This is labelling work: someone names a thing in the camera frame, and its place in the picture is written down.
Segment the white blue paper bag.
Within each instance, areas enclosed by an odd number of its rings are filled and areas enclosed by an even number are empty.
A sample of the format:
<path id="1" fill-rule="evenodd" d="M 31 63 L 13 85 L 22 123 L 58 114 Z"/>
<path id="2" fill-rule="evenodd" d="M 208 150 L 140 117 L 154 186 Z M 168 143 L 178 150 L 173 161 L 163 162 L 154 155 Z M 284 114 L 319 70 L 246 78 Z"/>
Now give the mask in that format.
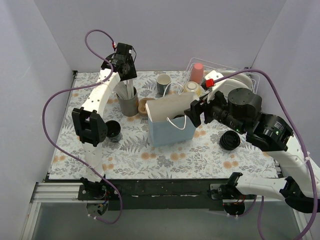
<path id="1" fill-rule="evenodd" d="M 154 147 L 192 140 L 196 127 L 184 110 L 190 107 L 192 101 L 198 99 L 195 92 L 183 92 L 146 102 L 149 136 Z M 173 119 L 177 115 L 185 117 Z"/>

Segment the black coffee cup lid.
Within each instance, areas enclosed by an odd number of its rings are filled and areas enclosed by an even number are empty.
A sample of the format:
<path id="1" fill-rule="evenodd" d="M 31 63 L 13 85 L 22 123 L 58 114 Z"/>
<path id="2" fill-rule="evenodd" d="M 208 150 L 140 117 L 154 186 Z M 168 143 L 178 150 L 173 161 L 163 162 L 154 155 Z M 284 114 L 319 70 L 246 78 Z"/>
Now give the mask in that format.
<path id="1" fill-rule="evenodd" d="M 173 119 L 175 120 L 175 119 L 181 119 L 181 118 L 184 118 L 185 117 L 185 115 L 184 114 L 178 114 L 178 115 L 176 115 Z"/>

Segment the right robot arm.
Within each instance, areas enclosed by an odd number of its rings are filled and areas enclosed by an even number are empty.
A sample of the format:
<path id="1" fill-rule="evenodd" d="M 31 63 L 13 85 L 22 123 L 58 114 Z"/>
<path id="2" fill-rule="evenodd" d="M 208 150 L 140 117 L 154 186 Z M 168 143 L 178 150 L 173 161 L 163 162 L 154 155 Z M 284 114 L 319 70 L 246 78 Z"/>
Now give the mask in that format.
<path id="1" fill-rule="evenodd" d="M 210 190 L 216 199 L 237 199 L 260 195 L 284 201 L 291 208 L 306 214 L 314 210 L 314 194 L 310 171 L 294 131 L 287 122 L 274 114 L 262 112 L 262 98 L 247 88 L 236 88 L 224 96 L 217 91 L 212 100 L 208 95 L 191 102 L 184 111 L 195 127 L 213 120 L 230 128 L 236 136 L 274 158 L 288 175 L 282 178 L 249 177 L 233 172 L 225 184 Z"/>

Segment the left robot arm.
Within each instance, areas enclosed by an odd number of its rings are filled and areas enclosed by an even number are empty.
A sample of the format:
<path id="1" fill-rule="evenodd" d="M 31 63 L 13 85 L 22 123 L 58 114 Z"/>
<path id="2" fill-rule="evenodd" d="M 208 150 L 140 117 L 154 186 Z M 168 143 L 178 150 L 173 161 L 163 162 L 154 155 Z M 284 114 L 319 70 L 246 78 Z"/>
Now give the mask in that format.
<path id="1" fill-rule="evenodd" d="M 97 175 L 105 175 L 102 142 L 109 129 L 103 120 L 104 109 L 118 83 L 137 77 L 133 51 L 133 46 L 118 43 L 115 52 L 106 57 L 113 68 L 107 62 L 102 63 L 98 85 L 93 88 L 82 106 L 74 108 L 71 113 L 75 133 L 84 149 L 84 161 L 89 165 L 81 182 L 85 191 L 95 200 L 101 200 L 107 194 L 106 187 L 101 183 L 102 179 Z"/>

